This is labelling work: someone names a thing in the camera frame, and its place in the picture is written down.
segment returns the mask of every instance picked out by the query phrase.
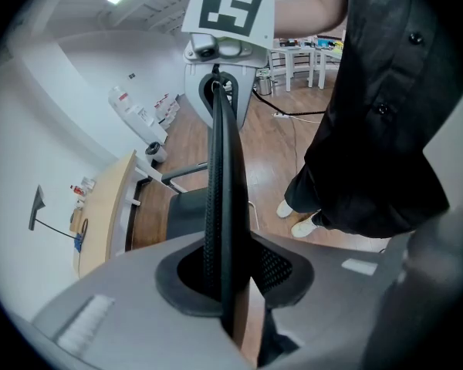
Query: white shoe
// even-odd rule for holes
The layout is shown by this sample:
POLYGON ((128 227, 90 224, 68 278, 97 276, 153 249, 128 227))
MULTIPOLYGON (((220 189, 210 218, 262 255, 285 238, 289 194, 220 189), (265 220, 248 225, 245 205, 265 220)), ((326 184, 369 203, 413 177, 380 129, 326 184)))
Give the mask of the white shoe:
POLYGON ((312 216, 292 227, 292 236, 302 238, 311 234, 318 226, 312 222, 312 216))
POLYGON ((286 218, 292 211, 293 209, 286 203, 286 200, 284 200, 278 205, 278 208, 276 208, 276 215, 280 218, 286 218))

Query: power strip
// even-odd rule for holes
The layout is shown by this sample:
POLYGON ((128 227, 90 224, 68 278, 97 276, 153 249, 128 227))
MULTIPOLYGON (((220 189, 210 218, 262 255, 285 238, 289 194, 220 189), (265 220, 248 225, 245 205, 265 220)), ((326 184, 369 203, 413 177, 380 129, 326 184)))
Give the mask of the power strip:
POLYGON ((281 119, 289 119, 290 118, 290 115, 285 115, 285 114, 281 114, 281 113, 274 113, 272 115, 275 118, 281 118, 281 119))

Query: person's arm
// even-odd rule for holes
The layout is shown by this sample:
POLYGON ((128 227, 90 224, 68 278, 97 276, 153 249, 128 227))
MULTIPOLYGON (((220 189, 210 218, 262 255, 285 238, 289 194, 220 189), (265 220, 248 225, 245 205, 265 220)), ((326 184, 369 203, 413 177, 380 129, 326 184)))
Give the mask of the person's arm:
POLYGON ((304 37, 337 27, 346 16, 346 0, 276 0, 275 37, 304 37))

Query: bottle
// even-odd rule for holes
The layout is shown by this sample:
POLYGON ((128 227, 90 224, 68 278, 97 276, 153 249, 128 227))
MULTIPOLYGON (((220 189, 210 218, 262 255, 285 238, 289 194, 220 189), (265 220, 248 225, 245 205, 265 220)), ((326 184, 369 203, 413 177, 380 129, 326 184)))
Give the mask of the bottle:
POLYGON ((74 193, 79 194, 80 196, 86 196, 86 193, 81 187, 75 187, 73 185, 70 185, 70 189, 72 189, 74 193))

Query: wooden floor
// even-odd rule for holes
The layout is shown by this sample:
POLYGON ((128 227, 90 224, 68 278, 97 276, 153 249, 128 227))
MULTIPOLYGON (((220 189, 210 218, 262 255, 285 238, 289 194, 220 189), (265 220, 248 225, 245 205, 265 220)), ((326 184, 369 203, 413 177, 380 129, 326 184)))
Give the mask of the wooden floor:
MULTIPOLYGON (((277 77, 278 83, 273 87, 273 94, 265 98, 279 108, 289 112, 323 111, 333 91, 336 71, 328 70, 324 90, 307 86, 304 73, 297 73, 292 79, 291 91, 285 90, 285 76, 277 77)), ((316 134, 318 124, 297 119, 273 118, 274 111, 252 96, 247 120, 241 131, 247 170, 248 197, 257 206, 260 230, 292 237, 291 227, 305 219, 306 214, 293 213, 286 219, 276 216, 276 208, 283 200, 283 195, 290 182, 304 164, 303 156, 316 134)), ((321 120, 322 115, 305 116, 307 120, 321 120)), ((168 158, 158 169, 162 173, 207 160, 207 127, 190 107, 182 103, 176 120, 168 130, 165 149, 168 158)), ((175 180, 187 190, 199 189, 208 185, 208 173, 202 171, 175 180)), ((167 208, 174 192, 151 182, 143 187, 140 194, 141 205, 138 207, 133 229, 132 248, 146 247, 164 240, 167 225, 167 208)), ((251 228, 256 229, 252 217, 251 228)), ((316 229, 304 241, 345 247, 361 251, 380 251, 386 247, 387 240, 345 234, 339 230, 316 229)))

